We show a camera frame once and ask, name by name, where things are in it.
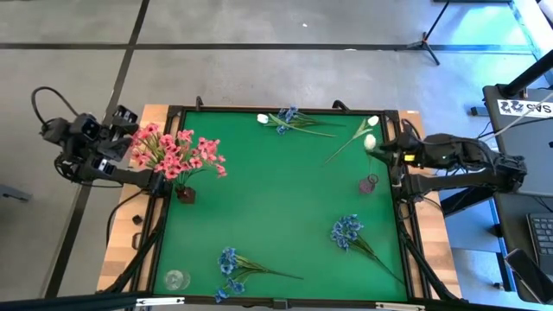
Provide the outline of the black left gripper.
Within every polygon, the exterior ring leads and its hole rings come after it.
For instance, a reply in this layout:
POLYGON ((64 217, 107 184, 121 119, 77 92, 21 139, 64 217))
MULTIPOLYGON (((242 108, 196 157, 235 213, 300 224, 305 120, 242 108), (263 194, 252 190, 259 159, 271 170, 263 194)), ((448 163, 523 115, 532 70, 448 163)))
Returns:
POLYGON ((97 170, 110 173, 113 170, 110 161, 121 161, 124 158, 132 143, 132 137, 137 131, 137 114, 118 105, 112 115, 111 123, 101 129, 99 141, 93 145, 92 166, 97 170))

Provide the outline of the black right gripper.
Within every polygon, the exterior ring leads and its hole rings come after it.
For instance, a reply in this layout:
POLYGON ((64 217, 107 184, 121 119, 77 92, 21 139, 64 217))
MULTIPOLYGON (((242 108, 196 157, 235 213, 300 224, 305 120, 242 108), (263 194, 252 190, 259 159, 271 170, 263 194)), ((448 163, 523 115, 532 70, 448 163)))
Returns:
POLYGON ((382 145, 377 145, 372 153, 375 158, 387 166, 411 165, 415 168, 424 168, 423 163, 423 141, 416 132, 402 132, 391 141, 392 152, 382 145), (404 155, 414 155, 413 162, 406 162, 404 155))

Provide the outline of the white artificial tulip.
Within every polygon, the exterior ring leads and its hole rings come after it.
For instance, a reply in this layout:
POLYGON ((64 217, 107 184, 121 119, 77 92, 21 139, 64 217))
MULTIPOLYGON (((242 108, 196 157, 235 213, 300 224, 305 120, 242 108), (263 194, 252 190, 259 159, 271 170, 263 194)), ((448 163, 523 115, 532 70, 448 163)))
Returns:
POLYGON ((371 134, 374 127, 378 123, 379 123, 379 117, 377 116, 364 118, 361 124, 359 125, 358 129, 352 135, 352 137, 349 140, 347 140, 342 146, 340 146, 331 156, 329 156, 328 159, 325 161, 325 164, 332 161, 345 147, 347 147, 350 143, 355 141, 357 138, 365 134, 371 134))
POLYGON ((309 126, 316 125, 331 125, 331 123, 318 121, 304 114, 299 114, 298 117, 292 117, 289 121, 281 119, 273 114, 258 114, 257 121, 265 127, 274 127, 279 135, 283 135, 287 130, 297 130, 304 133, 314 134, 317 136, 334 137, 332 134, 307 130, 309 126))
POLYGON ((364 149, 368 157, 369 173, 372 172, 372 152, 377 145, 377 140, 373 134, 367 134, 364 139, 364 149))

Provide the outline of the pink artificial flower bunch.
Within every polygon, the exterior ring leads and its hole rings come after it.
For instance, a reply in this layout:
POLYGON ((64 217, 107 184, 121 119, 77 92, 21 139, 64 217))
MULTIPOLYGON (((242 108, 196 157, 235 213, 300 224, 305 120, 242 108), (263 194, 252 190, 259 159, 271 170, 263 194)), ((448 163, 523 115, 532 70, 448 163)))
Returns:
POLYGON ((176 136, 167 134, 158 140, 158 149, 162 154, 154 170, 163 173, 178 191, 185 189, 187 174, 192 170, 189 158, 192 155, 193 135, 194 130, 179 130, 176 136))
POLYGON ((218 178, 227 177, 227 170, 224 166, 226 159, 219 153, 219 139, 207 140, 200 137, 195 148, 185 155, 185 170, 182 181, 186 185, 188 180, 198 173, 215 173, 218 178))
POLYGON ((162 152, 158 149, 158 140, 162 134, 159 131, 157 124, 148 124, 139 129, 133 135, 133 143, 131 144, 131 158, 139 167, 151 168, 160 160, 162 152))

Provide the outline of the purple glass vase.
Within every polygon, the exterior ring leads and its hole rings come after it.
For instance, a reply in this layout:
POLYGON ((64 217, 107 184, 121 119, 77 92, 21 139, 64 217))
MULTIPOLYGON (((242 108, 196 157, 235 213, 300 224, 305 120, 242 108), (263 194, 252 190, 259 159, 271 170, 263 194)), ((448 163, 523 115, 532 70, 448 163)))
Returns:
POLYGON ((371 194, 374 192, 377 184, 379 182, 379 177, 375 174, 369 174, 366 178, 359 181, 359 192, 361 194, 371 194))

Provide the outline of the red glass vase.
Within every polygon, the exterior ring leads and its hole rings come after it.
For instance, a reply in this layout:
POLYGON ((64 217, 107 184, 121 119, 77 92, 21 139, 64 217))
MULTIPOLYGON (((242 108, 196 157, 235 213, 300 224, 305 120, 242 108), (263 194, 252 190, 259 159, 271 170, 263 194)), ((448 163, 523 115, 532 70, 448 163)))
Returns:
POLYGON ((193 204, 195 202, 196 192, 191 187, 182 187, 175 190, 177 199, 182 204, 193 204))

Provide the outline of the blue artificial flower bunch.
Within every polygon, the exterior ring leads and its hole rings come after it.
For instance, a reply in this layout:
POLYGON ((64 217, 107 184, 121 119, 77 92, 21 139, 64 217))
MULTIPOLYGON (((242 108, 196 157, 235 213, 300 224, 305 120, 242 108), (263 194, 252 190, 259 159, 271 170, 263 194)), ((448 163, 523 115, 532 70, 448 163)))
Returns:
MULTIPOLYGON (((292 117, 298 117, 299 114, 304 114, 308 117, 311 117, 311 116, 309 116, 309 115, 307 115, 303 112, 300 112, 299 109, 295 106, 290 106, 290 108, 288 108, 288 109, 282 108, 278 111, 278 113, 273 114, 273 115, 275 115, 275 116, 277 116, 281 119, 286 119, 286 121, 289 121, 292 117)), ((339 124, 331 123, 331 125, 316 125, 316 126, 339 126, 339 124)))
POLYGON ((404 284, 394 272, 392 272, 384 262, 380 260, 375 250, 368 242, 360 235, 360 231, 364 228, 362 222, 358 219, 357 214, 350 214, 340 217, 332 226, 330 238, 343 251, 349 251, 352 248, 360 250, 367 255, 373 262, 377 263, 390 276, 398 282, 404 284))
POLYGON ((269 274, 302 280, 300 276, 269 269, 260 263, 256 263, 247 257, 241 256, 238 254, 237 250, 232 247, 226 247, 221 252, 218 265, 221 275, 226 279, 226 283, 216 289, 213 296, 216 303, 221 303, 225 299, 228 299, 231 294, 243 294, 248 278, 256 274, 269 274))

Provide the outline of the clear glass vase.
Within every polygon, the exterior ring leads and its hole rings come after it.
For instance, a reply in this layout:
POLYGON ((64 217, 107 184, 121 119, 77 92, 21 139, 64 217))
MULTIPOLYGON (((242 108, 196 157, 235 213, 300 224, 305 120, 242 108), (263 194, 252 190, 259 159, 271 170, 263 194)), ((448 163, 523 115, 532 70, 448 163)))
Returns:
POLYGON ((185 270, 170 270, 165 274, 163 281, 167 290, 184 290, 189 286, 191 276, 185 270))

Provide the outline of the grey floor object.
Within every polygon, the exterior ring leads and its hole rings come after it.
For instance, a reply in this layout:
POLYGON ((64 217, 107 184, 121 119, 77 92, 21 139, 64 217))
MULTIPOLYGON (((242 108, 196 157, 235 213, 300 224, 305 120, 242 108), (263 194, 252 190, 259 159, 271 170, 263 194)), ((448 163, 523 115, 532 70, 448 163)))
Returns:
POLYGON ((27 194, 21 190, 6 186, 4 184, 0 184, 0 196, 19 200, 21 202, 29 202, 32 199, 31 194, 27 194))

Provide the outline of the black tripod stand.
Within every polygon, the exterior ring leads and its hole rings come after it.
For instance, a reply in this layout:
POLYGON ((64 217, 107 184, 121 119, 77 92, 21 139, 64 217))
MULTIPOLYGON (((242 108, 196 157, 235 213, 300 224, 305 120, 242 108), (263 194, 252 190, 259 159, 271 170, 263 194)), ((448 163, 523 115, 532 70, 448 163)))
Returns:
POLYGON ((437 26, 438 22, 442 19, 442 16, 444 15, 446 9, 450 5, 450 0, 445 0, 445 4, 443 5, 440 13, 438 14, 437 18, 432 23, 431 27, 428 31, 423 32, 422 39, 419 41, 412 42, 405 46, 406 50, 424 50, 429 53, 431 59, 434 61, 434 63, 437 66, 441 65, 441 62, 438 60, 437 56, 435 55, 435 52, 433 48, 429 45, 429 38, 432 35, 432 33, 435 30, 435 27, 437 26))

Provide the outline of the white printed label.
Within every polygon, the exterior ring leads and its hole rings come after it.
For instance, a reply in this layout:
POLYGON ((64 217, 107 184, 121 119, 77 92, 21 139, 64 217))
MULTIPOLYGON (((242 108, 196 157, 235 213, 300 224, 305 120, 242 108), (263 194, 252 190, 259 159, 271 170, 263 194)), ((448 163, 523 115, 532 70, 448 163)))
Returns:
POLYGON ((537 101, 498 99, 497 106, 499 113, 506 116, 553 117, 553 104, 549 102, 539 104, 537 101))

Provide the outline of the grey laptop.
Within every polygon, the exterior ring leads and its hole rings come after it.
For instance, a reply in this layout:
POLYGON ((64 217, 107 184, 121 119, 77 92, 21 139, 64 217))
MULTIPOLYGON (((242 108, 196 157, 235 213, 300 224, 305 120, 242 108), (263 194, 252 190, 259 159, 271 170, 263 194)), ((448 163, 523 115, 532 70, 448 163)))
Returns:
POLYGON ((503 153, 524 157, 527 175, 517 193, 553 197, 553 118, 525 117, 496 140, 503 153))

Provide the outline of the black side desk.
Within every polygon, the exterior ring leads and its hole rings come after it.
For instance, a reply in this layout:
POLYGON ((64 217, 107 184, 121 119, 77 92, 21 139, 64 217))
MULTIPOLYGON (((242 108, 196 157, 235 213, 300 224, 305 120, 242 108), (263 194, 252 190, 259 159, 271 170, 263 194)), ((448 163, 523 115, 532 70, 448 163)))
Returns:
MULTIPOLYGON (((553 92, 539 89, 530 89, 527 98, 504 98, 501 96, 498 86, 485 86, 483 94, 493 127, 493 133, 489 138, 497 146, 497 136, 527 117, 526 115, 519 117, 501 115, 497 106, 498 99, 537 101, 539 104, 549 102, 553 104, 553 92)), ((553 213, 553 197, 518 194, 516 191, 513 194, 497 193, 494 195, 494 201, 499 215, 500 230, 503 233, 507 250, 509 252, 515 249, 523 250, 537 263, 526 216, 529 213, 553 213)))

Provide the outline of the black smartphone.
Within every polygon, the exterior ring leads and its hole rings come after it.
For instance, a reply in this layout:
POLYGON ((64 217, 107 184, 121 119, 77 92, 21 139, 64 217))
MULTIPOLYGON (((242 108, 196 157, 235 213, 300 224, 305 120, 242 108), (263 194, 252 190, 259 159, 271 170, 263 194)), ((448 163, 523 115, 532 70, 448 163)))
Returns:
POLYGON ((539 303, 553 301, 553 281, 523 250, 511 251, 505 261, 539 303))

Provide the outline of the black table frame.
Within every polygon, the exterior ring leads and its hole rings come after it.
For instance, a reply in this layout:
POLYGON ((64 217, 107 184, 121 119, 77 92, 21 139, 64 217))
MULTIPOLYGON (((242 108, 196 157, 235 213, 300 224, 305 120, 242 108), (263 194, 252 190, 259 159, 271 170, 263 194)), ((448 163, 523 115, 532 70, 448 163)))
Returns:
MULTIPOLYGON (((243 112, 253 113, 257 115, 259 109, 257 107, 224 107, 224 106, 203 106, 201 111, 195 110, 192 106, 182 106, 180 108, 180 125, 185 128, 185 117, 189 112, 243 112)), ((318 109, 315 111, 317 117, 321 115, 341 115, 341 116, 359 116, 361 120, 367 117, 366 111, 340 111, 338 109, 318 109)), ((162 206, 162 216, 164 218, 162 227, 159 233, 159 239, 153 250, 152 257, 149 261, 149 279, 147 290, 154 297, 184 297, 186 305, 212 305, 214 304, 213 297, 200 295, 180 295, 179 290, 169 291, 166 295, 158 295, 154 291, 156 283, 157 268, 159 257, 161 255, 162 240, 165 232, 165 226, 168 218, 168 208, 170 201, 176 199, 175 196, 169 196, 162 206)), ((432 270, 438 276, 439 280, 444 284, 447 290, 453 295, 459 295, 461 288, 458 282, 457 274, 454 268, 453 255, 450 250, 448 234, 445 226, 445 220, 442 211, 437 206, 437 194, 430 194, 426 200, 417 203, 413 208, 396 207, 393 204, 396 216, 403 215, 406 228, 410 237, 415 242, 416 246, 423 253, 426 261, 431 266, 432 270)), ((428 304, 431 302, 439 302, 439 296, 431 287, 429 279, 423 275, 418 267, 416 260, 410 254, 405 244, 401 239, 401 235, 397 228, 398 243, 400 247, 400 256, 404 269, 404 287, 406 289, 406 298, 402 301, 384 301, 384 300, 329 300, 329 299, 298 299, 298 298, 283 298, 289 301, 287 311, 296 311, 302 308, 374 308, 375 303, 379 302, 395 302, 409 303, 416 302, 419 304, 428 304)), ((248 297, 242 295, 233 295, 225 299, 223 305, 229 308, 233 305, 244 307, 267 307, 271 308, 272 300, 275 298, 264 297, 248 297)))

